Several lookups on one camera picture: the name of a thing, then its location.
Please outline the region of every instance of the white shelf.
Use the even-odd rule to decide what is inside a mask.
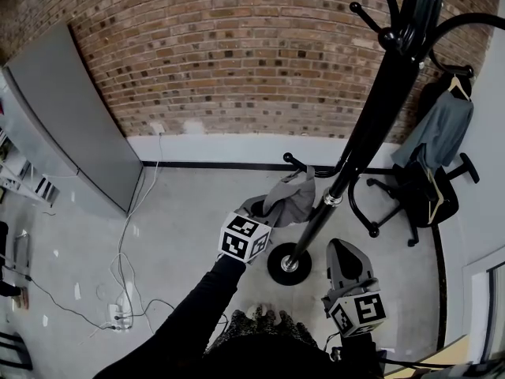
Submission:
[[[17,192],[19,190],[20,183],[16,180],[2,178],[0,179],[0,186],[5,188],[6,190]]]
[[[0,130],[0,146],[2,146],[7,139],[7,135],[3,130]]]
[[[12,178],[12,177],[20,177],[23,171],[26,171],[26,167],[28,166],[28,161],[26,157],[24,157],[19,150],[13,146],[5,160],[0,163],[0,167],[2,170],[0,171],[0,178]]]
[[[22,181],[23,184],[20,185],[18,190],[21,195],[25,195],[26,197],[37,196],[44,201],[49,201],[54,186],[43,175],[34,170],[32,184],[32,174],[30,170],[28,170]]]

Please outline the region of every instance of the gray jacket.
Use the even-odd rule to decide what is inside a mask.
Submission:
[[[440,166],[448,166],[456,156],[472,114],[473,103],[445,91],[391,158],[405,167],[413,151],[422,145],[416,160],[435,175]]]

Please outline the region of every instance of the black floor trim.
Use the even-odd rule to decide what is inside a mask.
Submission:
[[[439,272],[439,335],[436,341],[436,350],[444,348],[445,334],[447,331],[447,282],[445,272],[445,261],[443,259],[442,238],[438,225],[432,226],[433,242],[435,243],[435,254],[437,270]]]
[[[155,161],[143,161],[146,167],[155,167]],[[158,167],[167,168],[211,168],[223,170],[265,170],[265,171],[295,171],[292,164],[267,164],[267,163],[214,163],[197,161],[160,161]],[[331,171],[331,166],[314,166],[316,171]],[[367,168],[366,174],[392,174],[390,169]]]

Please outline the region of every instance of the gray panel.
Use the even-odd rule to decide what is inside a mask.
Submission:
[[[66,155],[128,211],[142,165],[105,108],[65,23],[8,63],[29,106]]]
[[[75,178],[51,178],[48,180],[59,190],[58,201],[70,201],[79,208],[103,218],[125,218],[126,212],[109,197],[103,195],[83,173]]]
[[[0,73],[3,115],[0,127],[17,149],[42,174],[70,176],[77,167],[62,152],[24,101],[7,69]]]

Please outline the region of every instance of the red brick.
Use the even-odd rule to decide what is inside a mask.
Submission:
[[[383,57],[349,4],[389,25],[385,0],[2,1],[6,58],[64,19],[126,135],[148,134],[150,119],[181,133],[186,119],[202,118],[209,132],[348,137]],[[445,0],[441,18],[496,13],[498,1]],[[436,51],[478,72],[491,34],[459,28]],[[428,62],[387,141],[408,134],[420,90],[436,74]]]

